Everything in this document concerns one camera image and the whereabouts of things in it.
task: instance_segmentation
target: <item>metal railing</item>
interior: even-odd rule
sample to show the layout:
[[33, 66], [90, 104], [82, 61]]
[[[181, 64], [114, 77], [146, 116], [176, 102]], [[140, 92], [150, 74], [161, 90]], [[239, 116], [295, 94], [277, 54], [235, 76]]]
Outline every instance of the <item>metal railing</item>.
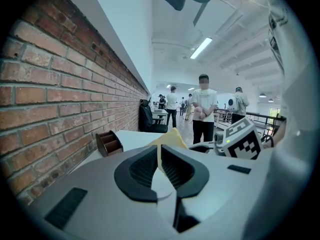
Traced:
[[[216, 109], [214, 111], [215, 126], [225, 129], [231, 125], [231, 112], [227, 109]], [[246, 116], [255, 124], [261, 137], [264, 135], [273, 135], [274, 131], [279, 128], [284, 118], [263, 115], [259, 113], [247, 112]]]

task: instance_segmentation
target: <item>black slot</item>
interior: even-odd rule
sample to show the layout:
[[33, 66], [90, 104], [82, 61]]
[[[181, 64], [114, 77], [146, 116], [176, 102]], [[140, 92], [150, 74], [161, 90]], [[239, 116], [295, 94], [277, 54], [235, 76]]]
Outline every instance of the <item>black slot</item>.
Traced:
[[87, 190], [74, 187], [44, 219], [58, 229], [63, 230], [87, 193]]
[[243, 174], [249, 174], [251, 169], [250, 168], [246, 168], [246, 167], [241, 167], [241, 166], [237, 166], [237, 165], [229, 165], [228, 169], [239, 172], [239, 173], [243, 173]]

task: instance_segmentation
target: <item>ceiling light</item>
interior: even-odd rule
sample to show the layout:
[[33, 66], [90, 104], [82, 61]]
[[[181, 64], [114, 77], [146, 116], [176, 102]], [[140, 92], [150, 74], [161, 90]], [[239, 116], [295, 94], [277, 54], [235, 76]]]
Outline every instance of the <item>ceiling light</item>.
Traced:
[[190, 59], [195, 59], [207, 46], [212, 42], [212, 39], [207, 37], [202, 44], [194, 51], [191, 55]]

